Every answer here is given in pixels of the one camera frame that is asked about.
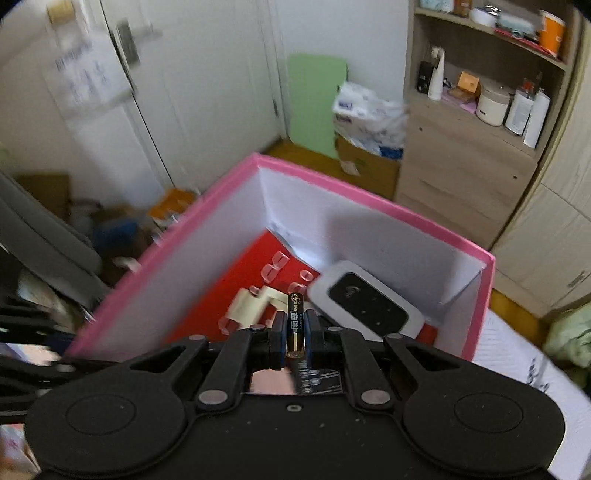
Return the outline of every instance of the white wall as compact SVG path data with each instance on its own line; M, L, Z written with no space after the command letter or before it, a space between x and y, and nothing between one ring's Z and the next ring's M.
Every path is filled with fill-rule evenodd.
M278 20L275 36L280 33L285 59L292 53L341 57L349 64L351 82L375 90L384 99L402 99L408 0L271 0L270 3L275 5ZM285 76L285 64L280 62Z
M46 30L49 1L25 0L0 29L0 142L13 153L14 170L66 171L74 197L153 205L170 179L147 132L131 121L133 99L68 124L61 117L42 75L56 56Z

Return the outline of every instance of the pink box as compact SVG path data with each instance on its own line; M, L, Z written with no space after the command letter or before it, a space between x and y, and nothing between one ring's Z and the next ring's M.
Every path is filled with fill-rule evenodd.
M144 254L68 353L123 361L158 347L267 228L320 272L357 263L439 327L436 347L472 360L492 290L490 253L383 198L258 154Z

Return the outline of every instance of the battery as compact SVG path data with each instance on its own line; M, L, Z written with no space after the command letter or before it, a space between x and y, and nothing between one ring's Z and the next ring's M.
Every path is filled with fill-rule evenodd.
M287 358L304 356L304 296L290 293L287 296Z

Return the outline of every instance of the green board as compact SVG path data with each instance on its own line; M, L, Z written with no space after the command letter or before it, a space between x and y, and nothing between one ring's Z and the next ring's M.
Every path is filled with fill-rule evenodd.
M290 78L290 140L338 158L332 106L347 79L347 62L335 57L295 53L287 61Z

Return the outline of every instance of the paper notice on door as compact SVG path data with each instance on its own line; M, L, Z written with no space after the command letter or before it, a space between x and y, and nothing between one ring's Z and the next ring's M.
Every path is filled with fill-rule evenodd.
M121 101L132 92L107 32L95 32L43 71L64 118Z

